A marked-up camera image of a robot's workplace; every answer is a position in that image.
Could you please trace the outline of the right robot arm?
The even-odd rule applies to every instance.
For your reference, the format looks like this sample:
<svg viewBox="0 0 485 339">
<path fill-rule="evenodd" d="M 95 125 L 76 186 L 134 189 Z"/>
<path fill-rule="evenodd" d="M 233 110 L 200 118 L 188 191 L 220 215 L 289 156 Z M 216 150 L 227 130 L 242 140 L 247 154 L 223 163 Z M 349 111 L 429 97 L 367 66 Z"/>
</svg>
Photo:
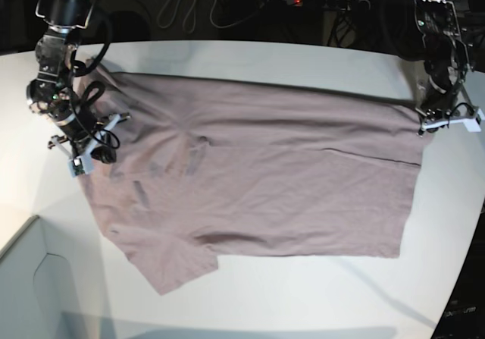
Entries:
<svg viewBox="0 0 485 339">
<path fill-rule="evenodd" d="M 81 94 L 74 90 L 78 77 L 91 74 L 100 64 L 113 39 L 108 15 L 97 6 L 98 0 L 38 0 L 36 16 L 47 29 L 37 42 L 35 56 L 39 69 L 27 86 L 27 102 L 31 112 L 48 118 L 61 132 L 48 143 L 49 148 L 70 145 L 67 155 L 80 173 L 95 159 L 105 164 L 117 160 L 120 141 L 113 128 L 128 115 L 97 117 L 94 104 L 103 96 L 105 85 L 93 81 Z M 101 51 L 86 64 L 77 59 L 80 33 L 92 20 L 105 25 Z"/>
</svg>

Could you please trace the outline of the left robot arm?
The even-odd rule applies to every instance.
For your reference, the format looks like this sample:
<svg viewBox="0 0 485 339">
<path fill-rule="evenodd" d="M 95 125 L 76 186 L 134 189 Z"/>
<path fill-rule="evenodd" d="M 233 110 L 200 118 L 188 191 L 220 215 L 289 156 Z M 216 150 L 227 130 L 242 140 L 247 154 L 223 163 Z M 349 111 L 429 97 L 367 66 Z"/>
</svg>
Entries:
<svg viewBox="0 0 485 339">
<path fill-rule="evenodd" d="M 459 23 L 455 0 L 414 0 L 415 23 L 422 35 L 427 81 L 419 86 L 420 136 L 461 124 L 470 133 L 482 131 L 484 113 L 465 91 L 471 71 L 470 33 Z"/>
</svg>

